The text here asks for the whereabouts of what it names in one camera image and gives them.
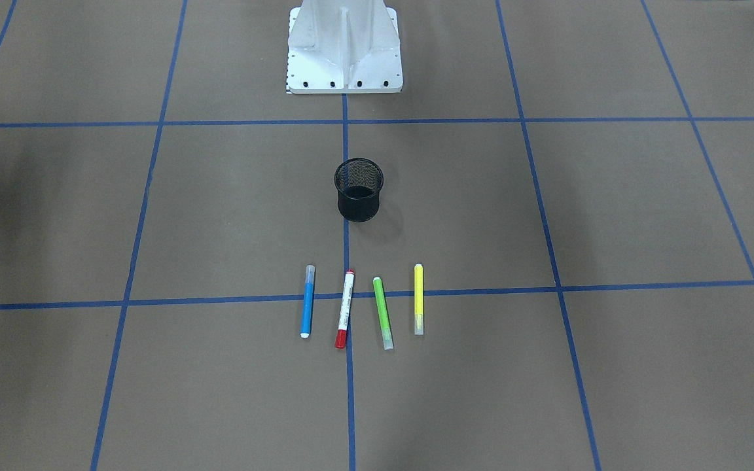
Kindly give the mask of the white marker red cap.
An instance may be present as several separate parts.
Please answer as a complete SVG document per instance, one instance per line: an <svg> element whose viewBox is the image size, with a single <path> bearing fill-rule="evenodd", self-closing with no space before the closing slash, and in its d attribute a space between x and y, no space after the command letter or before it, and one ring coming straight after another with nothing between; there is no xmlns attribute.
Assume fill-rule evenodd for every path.
<svg viewBox="0 0 754 471"><path fill-rule="evenodd" d="M348 325L350 324L350 311L353 297L355 272L347 270L344 274L343 289L341 291L341 304L339 308L338 328L334 346L336 349L346 349L348 339Z"/></svg>

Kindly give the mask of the yellow highlighter pen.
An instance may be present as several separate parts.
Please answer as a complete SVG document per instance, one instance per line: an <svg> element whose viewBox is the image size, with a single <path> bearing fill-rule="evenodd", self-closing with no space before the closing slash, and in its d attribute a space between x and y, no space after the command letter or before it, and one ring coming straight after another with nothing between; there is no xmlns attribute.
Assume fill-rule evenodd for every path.
<svg viewBox="0 0 754 471"><path fill-rule="evenodd" d="M424 327L424 271L421 263L416 263L414 281L414 334L423 335Z"/></svg>

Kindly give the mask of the white pedestal column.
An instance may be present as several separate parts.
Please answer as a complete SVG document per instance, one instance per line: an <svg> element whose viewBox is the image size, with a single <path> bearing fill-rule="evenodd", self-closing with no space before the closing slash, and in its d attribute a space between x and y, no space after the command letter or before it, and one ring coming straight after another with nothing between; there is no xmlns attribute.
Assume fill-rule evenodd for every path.
<svg viewBox="0 0 754 471"><path fill-rule="evenodd" d="M402 92L398 14L385 2L303 1L288 21L287 93Z"/></svg>

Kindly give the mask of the green highlighter pen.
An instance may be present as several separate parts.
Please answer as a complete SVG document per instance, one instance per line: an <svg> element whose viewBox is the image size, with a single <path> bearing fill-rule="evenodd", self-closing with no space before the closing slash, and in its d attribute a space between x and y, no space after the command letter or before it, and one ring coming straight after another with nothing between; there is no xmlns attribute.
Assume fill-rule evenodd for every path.
<svg viewBox="0 0 754 471"><path fill-rule="evenodd" d="M392 351L394 349L394 339L390 328L385 287L379 275L373 279L373 287L383 347L385 351Z"/></svg>

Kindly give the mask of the blue marker pen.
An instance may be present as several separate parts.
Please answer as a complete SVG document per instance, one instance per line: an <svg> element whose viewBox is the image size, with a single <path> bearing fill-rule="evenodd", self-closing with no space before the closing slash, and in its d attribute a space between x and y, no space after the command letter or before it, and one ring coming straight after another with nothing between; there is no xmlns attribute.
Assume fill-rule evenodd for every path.
<svg viewBox="0 0 754 471"><path fill-rule="evenodd" d="M307 340L312 333L312 304L314 303L316 266L306 265L303 299L302 299L302 316L300 337Z"/></svg>

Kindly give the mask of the black mesh pen cup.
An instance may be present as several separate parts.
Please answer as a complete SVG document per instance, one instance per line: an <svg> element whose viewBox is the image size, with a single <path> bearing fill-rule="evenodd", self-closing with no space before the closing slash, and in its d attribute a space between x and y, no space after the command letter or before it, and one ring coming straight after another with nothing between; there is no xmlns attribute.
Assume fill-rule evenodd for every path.
<svg viewBox="0 0 754 471"><path fill-rule="evenodd" d="M333 182L337 190L338 211L345 220L362 223L371 220L379 212L380 191L385 176L372 160L346 160L338 165Z"/></svg>

